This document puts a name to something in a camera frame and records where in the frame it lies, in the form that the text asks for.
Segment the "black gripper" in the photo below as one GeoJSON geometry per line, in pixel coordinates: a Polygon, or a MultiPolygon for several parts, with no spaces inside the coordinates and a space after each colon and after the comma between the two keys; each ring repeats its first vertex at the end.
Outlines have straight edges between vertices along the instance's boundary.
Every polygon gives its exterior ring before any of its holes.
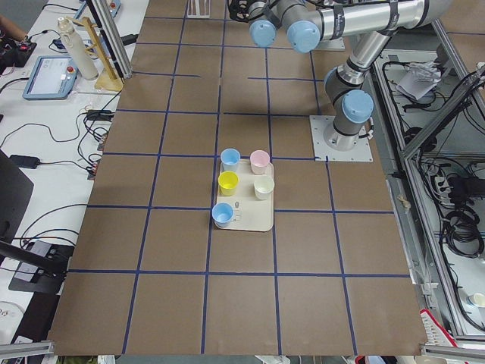
{"type": "Polygon", "coordinates": [[[227,10],[231,20],[247,21],[249,19],[250,0],[227,0],[227,10]]]}

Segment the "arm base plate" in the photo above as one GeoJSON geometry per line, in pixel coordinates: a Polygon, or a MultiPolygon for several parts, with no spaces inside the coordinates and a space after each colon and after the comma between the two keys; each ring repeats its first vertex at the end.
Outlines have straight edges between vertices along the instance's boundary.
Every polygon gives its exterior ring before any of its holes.
{"type": "Polygon", "coordinates": [[[368,131],[361,125],[359,134],[343,136],[334,129],[333,115],[311,115],[314,159],[321,162],[372,162],[368,131]]]}
{"type": "Polygon", "coordinates": [[[346,46],[344,39],[340,37],[337,39],[321,40],[315,49],[329,52],[344,52],[346,46]]]}

